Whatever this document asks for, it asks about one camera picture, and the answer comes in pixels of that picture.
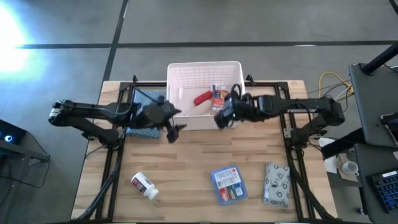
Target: wooden table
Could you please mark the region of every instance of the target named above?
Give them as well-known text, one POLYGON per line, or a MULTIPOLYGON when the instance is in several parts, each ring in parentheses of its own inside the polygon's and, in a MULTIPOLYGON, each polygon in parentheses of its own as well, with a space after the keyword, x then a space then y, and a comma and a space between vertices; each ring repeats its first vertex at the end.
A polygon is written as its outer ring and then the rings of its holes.
MULTIPOLYGON (((287 81, 292 98, 306 98, 303 81, 287 81)), ((104 82, 100 105, 116 102, 120 82, 104 82)), ((247 87, 252 95, 272 94, 270 87, 247 87)), ((297 126, 308 123, 306 114, 295 115, 297 126)), ((103 128, 107 121, 96 120, 103 128)), ((88 152, 99 146, 89 143, 88 152)), ((91 203, 101 185, 106 150, 91 154, 85 161, 72 218, 78 217, 91 203)), ((169 144, 162 133, 160 140, 127 137, 119 178, 114 222, 294 222, 297 221, 293 194, 289 207, 281 209, 262 202, 265 163, 287 166, 280 118, 263 123, 245 122, 230 130, 181 131, 177 142, 169 144), (216 169, 239 167, 248 198, 220 206, 210 174, 216 169), (155 183, 159 195, 154 201, 143 197, 131 184, 131 177, 143 172, 155 183)), ((335 203, 323 165, 315 148, 305 149, 305 166, 310 188, 326 210, 336 216, 335 203)), ((304 213, 305 200, 300 189, 304 213)), ((108 207, 109 193, 104 209, 108 207)))

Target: white pill bottle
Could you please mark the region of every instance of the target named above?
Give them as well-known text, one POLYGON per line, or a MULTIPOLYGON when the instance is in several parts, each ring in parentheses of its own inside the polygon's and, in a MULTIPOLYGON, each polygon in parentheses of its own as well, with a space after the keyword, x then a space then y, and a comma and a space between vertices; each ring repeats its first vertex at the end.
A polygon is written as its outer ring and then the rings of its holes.
POLYGON ((142 172, 137 173, 131 179, 131 184, 138 189, 142 195, 148 196, 149 200, 153 200, 159 194, 155 189, 155 185, 142 172))

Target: blue patterned cloth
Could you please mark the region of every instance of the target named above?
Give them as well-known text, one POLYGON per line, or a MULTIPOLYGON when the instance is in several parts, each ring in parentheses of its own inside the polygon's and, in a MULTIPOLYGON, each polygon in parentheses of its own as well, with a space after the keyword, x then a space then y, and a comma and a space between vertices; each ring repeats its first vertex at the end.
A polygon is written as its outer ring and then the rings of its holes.
MULTIPOLYGON (((141 90, 148 96, 157 100, 159 96, 166 97, 166 90, 141 90)), ((141 103, 143 106, 153 103, 151 99, 144 96, 142 93, 136 91, 134 94, 134 102, 141 103)), ((158 139, 160 138, 160 131, 156 128, 144 128, 144 129, 131 129, 127 128, 126 134, 135 136, 141 139, 158 139)))

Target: blue box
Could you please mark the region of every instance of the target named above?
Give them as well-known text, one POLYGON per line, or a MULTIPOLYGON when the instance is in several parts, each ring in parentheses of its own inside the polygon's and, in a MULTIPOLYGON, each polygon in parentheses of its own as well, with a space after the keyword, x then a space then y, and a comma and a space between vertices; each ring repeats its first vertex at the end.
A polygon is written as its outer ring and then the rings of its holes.
POLYGON ((237 166, 225 167, 211 173, 218 203, 229 205, 248 197, 242 175, 237 166))

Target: red object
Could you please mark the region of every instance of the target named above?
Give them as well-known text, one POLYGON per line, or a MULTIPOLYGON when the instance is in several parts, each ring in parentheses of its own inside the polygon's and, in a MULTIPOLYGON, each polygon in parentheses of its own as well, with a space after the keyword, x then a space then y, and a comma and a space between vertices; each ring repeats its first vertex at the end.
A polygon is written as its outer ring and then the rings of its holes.
POLYGON ((203 103, 206 100, 209 100, 211 97, 213 97, 213 93, 209 90, 206 93, 196 97, 193 100, 193 103, 195 104, 195 106, 198 106, 199 104, 203 103))

